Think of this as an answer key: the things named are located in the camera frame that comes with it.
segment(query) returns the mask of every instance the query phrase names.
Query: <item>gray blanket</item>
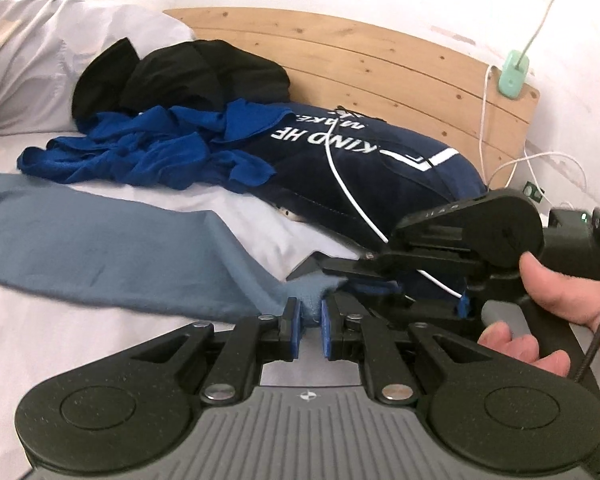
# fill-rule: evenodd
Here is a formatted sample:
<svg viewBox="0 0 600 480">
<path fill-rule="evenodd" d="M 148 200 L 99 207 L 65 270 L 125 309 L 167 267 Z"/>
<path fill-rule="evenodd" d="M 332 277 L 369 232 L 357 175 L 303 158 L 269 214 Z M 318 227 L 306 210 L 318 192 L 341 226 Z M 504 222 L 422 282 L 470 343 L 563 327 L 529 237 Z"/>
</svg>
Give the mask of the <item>gray blanket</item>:
<svg viewBox="0 0 600 480">
<path fill-rule="evenodd" d="M 175 212 L 0 174 L 0 284 L 92 306 L 235 322 L 302 301 L 305 324 L 337 278 L 271 276 L 212 211 Z"/>
</svg>

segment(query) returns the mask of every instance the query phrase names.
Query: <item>navy blue pillow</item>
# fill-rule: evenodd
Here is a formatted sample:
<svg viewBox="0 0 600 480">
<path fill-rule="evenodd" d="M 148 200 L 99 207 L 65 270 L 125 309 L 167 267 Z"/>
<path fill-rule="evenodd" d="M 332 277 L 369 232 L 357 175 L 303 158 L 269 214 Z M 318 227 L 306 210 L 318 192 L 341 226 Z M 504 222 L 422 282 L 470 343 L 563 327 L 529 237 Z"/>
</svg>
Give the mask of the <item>navy blue pillow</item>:
<svg viewBox="0 0 600 480">
<path fill-rule="evenodd" d="M 477 170 L 455 149 L 411 130 L 346 110 L 285 103 L 288 115 L 241 146 L 276 170 L 250 191 L 310 223 L 377 250 L 378 236 L 360 218 L 328 165 L 325 133 L 334 164 L 360 207 L 386 235 L 410 213 L 486 192 Z"/>
</svg>

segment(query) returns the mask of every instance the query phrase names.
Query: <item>bed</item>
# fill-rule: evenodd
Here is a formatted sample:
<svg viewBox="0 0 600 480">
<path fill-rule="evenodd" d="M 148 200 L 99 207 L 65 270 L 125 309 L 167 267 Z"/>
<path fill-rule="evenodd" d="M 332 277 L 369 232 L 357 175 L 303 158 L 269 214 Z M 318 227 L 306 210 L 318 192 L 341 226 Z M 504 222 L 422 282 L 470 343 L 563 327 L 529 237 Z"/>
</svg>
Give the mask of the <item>bed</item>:
<svg viewBox="0 0 600 480">
<path fill-rule="evenodd" d="M 226 40 L 283 65 L 294 100 L 327 108 L 343 105 L 383 118 L 435 137 L 479 166 L 484 63 L 399 32 L 333 16 L 247 8 L 166 12 L 192 27 L 199 38 Z M 539 100 L 538 90 L 529 86 L 515 101 L 498 94 L 495 87 L 492 79 L 484 134 L 487 174 L 520 155 Z M 15 172 L 24 147 L 44 146 L 57 135 L 0 137 L 0 171 Z M 494 186 L 502 186 L 507 177 L 507 171 L 499 173 Z M 251 255 L 281 280 L 312 251 L 356 255 L 353 248 L 291 221 L 254 197 L 217 187 L 196 185 L 184 192 L 102 182 L 74 187 L 173 210 L 212 209 Z M 50 376 L 188 322 L 113 306 L 87 308 L 0 286 L 0 480 L 15 480 L 28 469 L 13 428 L 14 410 L 27 390 Z M 354 367 L 340 363 L 333 368 L 319 359 L 315 333 L 303 340 L 301 354 L 300 363 L 268 365 L 264 381 L 319 386 L 355 380 Z"/>
</svg>

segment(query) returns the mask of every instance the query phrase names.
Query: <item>gray ribbed panel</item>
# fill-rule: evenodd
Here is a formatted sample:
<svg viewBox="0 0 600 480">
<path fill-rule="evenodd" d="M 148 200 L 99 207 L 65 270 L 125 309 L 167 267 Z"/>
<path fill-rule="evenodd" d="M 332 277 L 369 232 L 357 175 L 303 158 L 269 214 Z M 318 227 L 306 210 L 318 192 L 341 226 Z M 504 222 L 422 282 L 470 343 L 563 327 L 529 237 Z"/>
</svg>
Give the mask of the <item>gray ribbed panel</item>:
<svg viewBox="0 0 600 480">
<path fill-rule="evenodd" d="M 372 402 L 362 386 L 257 387 L 206 410 L 181 446 L 145 468 L 92 480 L 511 480 L 440 448 L 410 410 Z M 591 480 L 578 468 L 546 480 Z M 70 480 L 35 471 L 27 480 Z"/>
</svg>

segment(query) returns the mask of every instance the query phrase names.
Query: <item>metal screw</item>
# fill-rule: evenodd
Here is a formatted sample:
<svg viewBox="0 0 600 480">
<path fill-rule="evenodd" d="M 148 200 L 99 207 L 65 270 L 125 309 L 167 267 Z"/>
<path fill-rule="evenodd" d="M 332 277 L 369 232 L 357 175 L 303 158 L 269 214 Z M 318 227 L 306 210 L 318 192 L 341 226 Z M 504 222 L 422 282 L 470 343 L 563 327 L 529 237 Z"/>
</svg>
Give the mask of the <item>metal screw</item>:
<svg viewBox="0 0 600 480">
<path fill-rule="evenodd" d="M 382 389 L 382 396 L 387 400 L 411 399 L 413 390 L 406 384 L 388 384 Z"/>
<path fill-rule="evenodd" d="M 209 400 L 229 400 L 235 395 L 235 388 L 230 384 L 211 384 L 205 388 L 205 397 Z"/>
</svg>

